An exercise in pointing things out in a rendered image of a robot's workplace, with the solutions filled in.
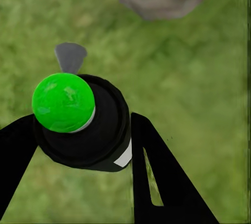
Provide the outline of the pesticide atomizer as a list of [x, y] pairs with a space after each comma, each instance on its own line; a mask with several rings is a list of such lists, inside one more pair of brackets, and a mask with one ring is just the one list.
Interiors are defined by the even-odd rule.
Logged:
[[32, 98], [36, 142], [54, 162], [77, 169], [118, 172], [132, 162], [131, 114], [109, 81], [77, 75], [86, 49], [56, 45], [61, 73], [36, 87]]

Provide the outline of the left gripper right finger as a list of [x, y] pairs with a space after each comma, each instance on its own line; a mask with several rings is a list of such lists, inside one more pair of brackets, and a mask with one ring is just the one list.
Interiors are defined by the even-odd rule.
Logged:
[[[152, 122], [135, 112], [131, 114], [131, 144], [135, 224], [220, 224]], [[163, 206], [152, 203], [143, 148]]]

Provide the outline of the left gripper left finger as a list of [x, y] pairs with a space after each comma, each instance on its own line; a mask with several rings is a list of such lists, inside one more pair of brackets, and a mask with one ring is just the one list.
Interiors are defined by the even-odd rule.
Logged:
[[38, 147], [33, 116], [21, 117], [0, 129], [0, 221]]

